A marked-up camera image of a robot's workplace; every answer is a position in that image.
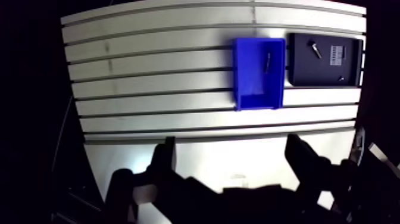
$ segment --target black box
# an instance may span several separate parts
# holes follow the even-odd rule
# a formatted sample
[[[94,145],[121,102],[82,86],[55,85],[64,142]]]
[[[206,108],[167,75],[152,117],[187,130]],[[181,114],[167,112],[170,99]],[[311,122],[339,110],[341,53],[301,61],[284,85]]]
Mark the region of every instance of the black box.
[[[312,48],[314,43],[321,58]],[[359,39],[291,33],[289,82],[293,86],[358,86],[362,53]]]

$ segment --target slatwall panel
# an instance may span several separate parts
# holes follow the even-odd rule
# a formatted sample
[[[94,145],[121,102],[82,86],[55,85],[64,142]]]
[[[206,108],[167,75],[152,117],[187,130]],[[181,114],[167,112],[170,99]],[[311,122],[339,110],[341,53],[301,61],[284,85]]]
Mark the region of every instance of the slatwall panel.
[[[84,132],[91,137],[97,134],[96,138],[109,132],[128,133],[133,138],[132,132],[141,135],[160,130],[185,135],[182,130],[186,129],[191,134],[196,129],[201,135],[209,128],[246,133],[242,130],[248,126],[279,123],[290,131],[295,130],[294,124],[331,121],[336,126],[338,120],[354,119],[359,88],[298,89],[287,79],[284,109],[233,112],[230,49],[237,37],[284,38],[292,32],[365,41],[360,8],[339,10],[335,4],[330,8],[331,3],[302,5],[298,1],[233,3],[182,5],[178,1],[174,7],[148,5],[145,11],[127,7],[122,13],[114,6],[116,11],[110,8],[113,12],[103,16],[99,11],[85,14],[86,18],[75,15],[75,21],[65,24],[63,35]]]
[[[290,5],[291,7],[299,8],[318,8],[319,10],[338,10],[341,13],[347,14],[365,14],[366,10],[363,7],[358,7],[354,5],[341,4],[338,2],[330,1],[319,1],[319,0],[168,0],[168,1],[146,1],[146,2],[133,2],[127,4],[113,5],[110,7],[98,8],[95,10],[85,11],[83,13],[77,13],[61,18],[61,23],[63,25],[69,25],[71,23],[79,23],[88,20],[93,20],[101,17],[112,17],[121,13],[135,13],[138,10],[158,10],[160,7],[184,7],[187,4],[215,4],[223,3],[228,5],[231,3],[246,3],[251,4],[251,2],[260,2],[262,4],[269,5]]]
[[[310,33],[361,39],[365,50],[364,14],[365,8],[318,0],[146,0],[62,18],[85,147],[103,196],[113,170],[143,171],[165,136],[179,142],[178,172],[216,191],[229,185],[229,175],[244,173],[249,186],[293,188],[282,159],[289,132],[332,161],[347,157],[361,88],[299,88],[286,80],[284,108],[235,111],[232,40]],[[210,174],[227,153],[235,156],[226,170]],[[255,162],[260,158],[276,159]],[[228,166],[237,160],[247,162]],[[140,219],[165,222],[143,208]]]

